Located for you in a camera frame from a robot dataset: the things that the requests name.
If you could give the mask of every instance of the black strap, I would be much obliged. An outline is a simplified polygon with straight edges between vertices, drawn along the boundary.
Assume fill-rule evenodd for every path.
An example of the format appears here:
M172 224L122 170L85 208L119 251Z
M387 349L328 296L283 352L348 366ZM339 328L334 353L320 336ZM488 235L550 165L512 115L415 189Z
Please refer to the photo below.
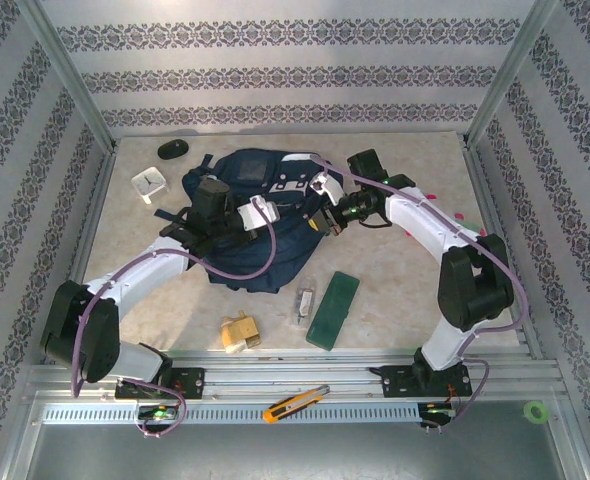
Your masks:
M202 164L200 165L200 167L208 168L208 164L211 162L212 159L213 159L213 155L210 153L207 153L206 155L204 155L204 158L202 159Z
M359 221L359 224L362 227L366 227L366 228L387 228L387 227L392 227L393 226L393 224L390 221L386 220L386 219L384 220L384 223L380 223L378 225L371 225L370 223L364 223L364 220L360 220Z
M164 220L168 220L169 222L175 220L175 217L177 216L177 214L167 212L166 210L162 210L161 208L155 210L155 213L153 215L159 218L163 218Z

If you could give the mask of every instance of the backpack strap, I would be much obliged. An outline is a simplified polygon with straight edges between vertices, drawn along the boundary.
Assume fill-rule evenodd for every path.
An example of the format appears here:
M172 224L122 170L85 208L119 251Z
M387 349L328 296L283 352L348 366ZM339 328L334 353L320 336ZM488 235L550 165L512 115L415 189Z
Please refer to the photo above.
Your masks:
M213 170L212 168L208 167L208 164L213 159L213 155L207 153L204 155L202 159L202 163L199 167L192 168L188 171L184 177L182 177L182 186L184 187L184 191L189 196L189 198L193 198L193 193L197 190L199 186L199 182L202 181L202 177L204 175L208 175Z
M168 220L169 222L172 222L173 220L175 220L175 217L177 217L176 213L171 213L166 210L162 210L161 208L155 210L155 213L153 213L153 215L164 220Z

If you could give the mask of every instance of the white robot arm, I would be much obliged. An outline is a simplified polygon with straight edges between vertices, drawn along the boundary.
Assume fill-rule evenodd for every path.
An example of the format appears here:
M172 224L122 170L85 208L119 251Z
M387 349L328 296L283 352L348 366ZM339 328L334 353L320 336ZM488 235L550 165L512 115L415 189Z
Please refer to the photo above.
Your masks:
M172 362L147 345L120 342L119 323L154 289L190 268L189 252L201 258L214 241L224 238L243 245L256 236L256 229L277 220L279 213L273 202L255 196L248 204L233 208L228 186L205 178L193 206L180 211L160 237L131 262L86 285L68 281L59 287L41 348L64 365L74 368L79 361L82 378L91 383L107 375L158 382L162 370L170 368ZM93 299L97 303L82 327L76 357L83 312Z
M324 165L319 158L312 159ZM309 223L316 230L335 235L355 220L370 228L399 225L435 258L440 265L437 300L442 316L430 339L415 354L412 381L419 384L416 391L420 393L436 391L445 387L440 383L444 383L451 372L463 371L461 352L476 331L513 303L509 278L474 247L481 247L506 265L505 245L497 235L482 238L449 218L433 206L408 177L390 177L374 150L349 158L348 164L356 183L361 186L360 191L340 199L331 198L331 204L317 212ZM337 190L337 185L333 185L335 180L325 172L319 175L323 178L318 188L313 186L313 189L331 197ZM384 223L364 224L375 213Z

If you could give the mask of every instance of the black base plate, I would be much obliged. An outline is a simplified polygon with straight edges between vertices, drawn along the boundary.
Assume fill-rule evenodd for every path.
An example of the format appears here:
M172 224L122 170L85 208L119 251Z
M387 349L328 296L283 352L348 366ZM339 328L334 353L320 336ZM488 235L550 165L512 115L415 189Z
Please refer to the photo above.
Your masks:
M428 420L427 422L420 423L420 427L422 428L437 428L437 425L443 427L452 420L451 417L445 413L429 413L429 410L450 410L452 407L448 403L420 403L417 406L419 408L419 416L422 420Z
M385 365L376 369L382 378L384 398L444 397L450 395L452 385L460 397L473 394L468 369L461 363L447 370L433 372L431 382L422 388L413 375L411 365Z
M204 392L203 368L172 368L168 388L177 390L186 400L201 400ZM153 388L140 387L124 380L115 388L118 400L166 400L174 399L171 394Z

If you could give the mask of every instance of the purple cable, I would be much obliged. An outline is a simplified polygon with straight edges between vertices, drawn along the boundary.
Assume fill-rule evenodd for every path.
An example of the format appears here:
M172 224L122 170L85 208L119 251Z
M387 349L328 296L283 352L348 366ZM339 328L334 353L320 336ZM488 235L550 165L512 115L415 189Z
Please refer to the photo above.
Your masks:
M159 390L160 392L169 393L179 400L179 404L182 407L182 414L180 415L179 410L178 410L177 411L177 418L175 419L175 421L173 423L171 423L166 429L162 430L161 432L151 433L149 430L146 429L146 422L144 422L144 424L141 427L139 425L137 425L137 428L139 428L139 430L144 434L145 437L159 438L162 435L166 435L167 433L170 433L173 430L175 430L177 427L179 427L179 424L182 423L182 420L184 420L184 417L186 416L186 413L188 412L188 407L186 406L186 400L184 400L184 397L181 395L181 393L179 393L177 390L173 390L172 388L162 387L161 385L155 385L154 383L142 382L141 380L137 380L135 378L127 378L124 380L126 380L128 383L132 383L134 385L139 385L140 387L154 388L156 390Z
M131 260L129 263L127 263L122 268L120 268L117 272L115 272L115 274L110 278L110 280L108 280L104 285L101 286L101 288L97 291L97 293L95 295L93 295L93 298L91 299L91 301L88 303L88 305L84 309L84 313L82 314L82 316L79 319L79 326L77 327L77 333L75 334L75 343L73 345L73 358L72 358L72 362L71 362L72 363L72 365L71 365L71 369L72 369L71 394L73 395L74 398L79 397L79 393L82 390L82 386L84 385L84 379L80 378L80 376L79 376L79 357L80 357L80 352L81 352L81 348L82 348L82 339L84 338L84 330L86 329L86 324L88 323L88 318L90 317L90 314L93 311L93 308L95 307L97 302L100 301L102 295L104 293L106 293L106 291L112 286L113 282L119 280L119 278L122 275L124 275L126 272L128 272L135 265L138 265L139 263L143 262L144 260L147 260L148 258L151 258L151 257L155 257L157 255L171 254L171 255L181 255L183 257L187 257L189 260L192 260L193 262L201 265L206 270L209 270L210 272L213 272L221 277L228 278L231 280L250 280L252 278L259 277L264 272L266 272L266 270L268 270L268 268L271 266L271 263L273 263L273 260L275 259L275 254L277 253L277 238L275 237L275 229L273 228L273 225L271 225L270 221L268 220L268 217L266 217L264 212L262 212L261 208L259 208L257 206L257 203L255 200L253 200L253 207L255 207L255 209L257 210L259 215L262 217L262 220L264 220L264 222L266 222L266 227L268 228L268 233L271 237L271 253L268 256L268 259L266 260L266 263L264 264L264 266L262 268L260 268L259 270L257 270L256 272L249 273L247 275L233 275L230 273L222 272L221 270L209 265L201 258L197 258L194 255L191 255L190 253L185 252L183 250L175 250L173 248L160 248L158 250L155 250L153 252L148 252L140 257L137 257L137 258ZM172 395L175 395L178 398L181 398L181 403L184 406L183 414L178 415L177 420L170 427L168 427L166 430L164 430L164 432L161 432L160 434L157 434L155 436L159 437L161 434L175 429L177 427L177 425L179 425L182 422L182 420L184 419L184 415L186 414L186 402L183 401L184 400L183 397L178 392L176 392L175 390L168 389L166 387L162 387L160 385L156 385L154 383L143 382L141 380L136 380L136 379L131 379L131 378L125 378L124 380L126 380L130 383L135 383L137 385L141 385L141 386L145 386L145 387L149 387L149 388L155 388L157 390L160 390L160 391L163 391L166 393L170 393ZM145 435L153 435L153 434L148 433L146 430L143 430L143 431L144 431Z
M431 204L429 202L425 202L421 199L414 197L413 195L410 195L406 192L402 192L401 190L397 190L397 189L395 189L389 185L386 185L384 183L369 180L368 178L360 177L359 175L354 175L353 173L351 173L349 171L343 170L341 168L337 168L334 165L330 164L330 162L324 161L324 159L322 159L319 155L317 155L317 156L311 155L311 160L313 162L317 163L318 165L321 165L324 168L328 168L328 170L332 170L334 172L337 172L337 173L343 175L344 177L349 177L349 178L352 178L353 180L356 180L360 183L370 185L372 187L379 188L381 190L385 190L393 195L397 195L399 197L402 197L405 200L408 200L409 202L413 203L414 205L418 205L418 206L424 208L425 210L428 210L433 215L433 217L436 218L437 220L439 220L440 223L442 223L448 230L450 230L452 233L456 234L459 238L461 238L466 243L468 243L470 246L475 248L475 250L477 250L480 254L484 255L486 258L488 258L490 261L492 261L497 266L497 268L499 268L509 278L509 280L513 284L513 287L514 287L515 291L517 292L517 297L519 298L518 303L520 306L520 315L517 318L517 320L515 320L513 323L510 323L508 325L503 325L501 327L480 328L479 330L477 330L475 332L474 335L471 335L470 337L468 337L464 341L462 346L459 348L459 350L457 351L457 356L460 357L465 362L484 364L485 371L484 371L484 376L482 377L482 379L479 382L479 385L477 386L477 388L473 392L473 395L471 395L471 398L468 400L468 403L464 406L464 408L462 408L460 410L460 412L457 414L457 416L453 420L451 420L451 422L448 423L448 425L452 425L453 423L455 423L456 419L462 417L468 411L468 409L473 404L475 399L480 395L480 393L482 392L482 388L484 387L484 385L486 384L486 381L488 380L488 375L490 372L490 365L488 364L488 362L486 360L482 360L480 358L463 358L464 351L468 348L468 346L471 344L471 342L480 333L507 332L509 330L515 330L515 329L519 328L519 326L524 322L524 319L526 318L526 315L528 312L528 298L526 297L526 291L524 290L524 287L520 283L519 279L515 276L515 274L513 272L511 272L510 268L508 268L506 265L504 265L504 263L499 258L497 258L495 255L493 255L487 249L485 249L484 247L479 245L475 240L473 240L472 238L469 238L467 235L462 233L460 228L458 228L457 226L454 226L449 221L448 218L446 218L438 210L436 210L433 206L431 206Z

